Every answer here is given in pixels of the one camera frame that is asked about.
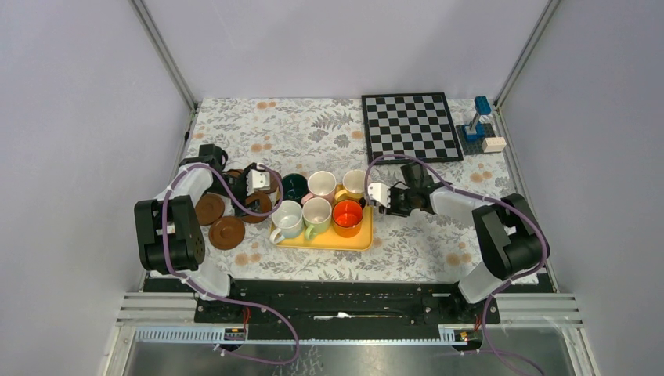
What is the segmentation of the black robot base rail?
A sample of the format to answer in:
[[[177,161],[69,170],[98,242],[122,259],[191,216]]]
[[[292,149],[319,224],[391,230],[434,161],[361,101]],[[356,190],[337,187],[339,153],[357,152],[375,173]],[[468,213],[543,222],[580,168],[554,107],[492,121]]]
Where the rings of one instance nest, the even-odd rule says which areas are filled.
[[[438,326],[474,329],[499,324],[497,304],[466,306],[454,284],[235,280],[230,297],[240,305],[195,300],[197,324],[231,324],[250,340],[424,340]]]

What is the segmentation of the dark wood grain coaster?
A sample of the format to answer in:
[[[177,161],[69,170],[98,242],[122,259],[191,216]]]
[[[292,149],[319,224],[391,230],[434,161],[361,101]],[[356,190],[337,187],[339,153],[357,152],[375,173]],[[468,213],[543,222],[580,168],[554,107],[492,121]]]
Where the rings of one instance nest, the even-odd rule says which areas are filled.
[[[279,174],[269,175],[269,185],[267,187],[259,189],[259,191],[261,191],[265,194],[275,193],[279,188],[280,180],[281,180],[281,177],[280,177]]]

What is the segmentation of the brown coaster bottom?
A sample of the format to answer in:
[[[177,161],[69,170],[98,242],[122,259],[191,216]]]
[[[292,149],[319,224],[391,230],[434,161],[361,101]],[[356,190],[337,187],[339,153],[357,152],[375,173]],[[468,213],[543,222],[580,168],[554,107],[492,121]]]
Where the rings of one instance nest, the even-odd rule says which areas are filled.
[[[211,245],[220,250],[230,250],[242,243],[245,237],[244,222],[237,217],[222,216],[208,232]]]

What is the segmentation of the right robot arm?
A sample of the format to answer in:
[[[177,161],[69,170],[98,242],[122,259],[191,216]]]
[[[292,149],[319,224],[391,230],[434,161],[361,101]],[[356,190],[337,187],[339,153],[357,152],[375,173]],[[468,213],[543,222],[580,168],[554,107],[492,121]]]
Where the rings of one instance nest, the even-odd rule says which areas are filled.
[[[480,302],[536,272],[548,259],[550,246],[522,195],[496,199],[463,190],[423,161],[405,164],[401,170],[403,187],[364,182],[366,199],[380,213],[407,217],[420,210],[475,229],[482,260],[450,294],[449,312],[456,321],[471,321],[480,312]]]

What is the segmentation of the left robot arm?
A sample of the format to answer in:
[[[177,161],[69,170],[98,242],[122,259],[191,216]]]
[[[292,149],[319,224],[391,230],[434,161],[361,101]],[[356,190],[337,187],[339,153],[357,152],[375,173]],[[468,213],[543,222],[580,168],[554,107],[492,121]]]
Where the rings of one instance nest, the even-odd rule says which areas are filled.
[[[256,163],[228,170],[227,161],[221,147],[200,146],[196,157],[180,162],[164,191],[135,204],[134,216],[143,268],[176,277],[202,299],[214,300],[213,312],[232,322],[243,302],[231,293],[232,277],[207,258],[206,246],[238,246],[247,222],[261,222],[273,212],[269,194],[280,188],[280,176]]]

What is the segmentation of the yellow plastic tray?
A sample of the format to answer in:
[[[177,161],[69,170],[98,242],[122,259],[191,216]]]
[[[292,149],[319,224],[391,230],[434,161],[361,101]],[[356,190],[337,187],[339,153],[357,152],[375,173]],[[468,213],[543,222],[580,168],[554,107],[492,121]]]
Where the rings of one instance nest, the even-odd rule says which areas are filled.
[[[336,192],[342,188],[342,185],[338,185]],[[334,200],[334,203],[331,205],[332,211],[333,207],[338,201]],[[312,240],[305,239],[305,222],[304,228],[301,234],[294,239],[286,239],[278,244],[275,244],[278,247],[287,247],[287,248],[315,248],[315,249],[326,249],[326,250],[340,250],[340,251],[365,251],[370,247],[373,241],[373,212],[371,207],[368,204],[358,201],[363,206],[363,224],[361,230],[357,235],[350,238],[343,238],[336,234],[333,224],[332,216],[330,221],[330,228],[325,233],[315,237]],[[271,230],[270,233],[275,229],[275,226],[272,224],[271,215],[269,216],[271,221]]]

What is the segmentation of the brown coaster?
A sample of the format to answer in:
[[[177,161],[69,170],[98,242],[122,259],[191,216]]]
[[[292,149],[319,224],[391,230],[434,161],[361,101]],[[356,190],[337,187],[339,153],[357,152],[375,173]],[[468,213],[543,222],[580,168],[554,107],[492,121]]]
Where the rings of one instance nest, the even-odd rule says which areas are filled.
[[[201,226],[210,226],[224,215],[225,210],[224,200],[215,193],[206,193],[195,205],[197,221]]]
[[[232,169],[224,172],[222,175],[231,190],[246,191],[247,175],[243,170]]]
[[[272,210],[272,201],[268,194],[257,191],[247,197],[245,207],[251,212],[266,213]],[[240,219],[245,223],[256,224],[265,221],[266,217],[247,215],[242,212]]]
[[[211,245],[220,250],[230,250],[242,243],[245,237],[244,222],[237,217],[222,216],[208,232]]]

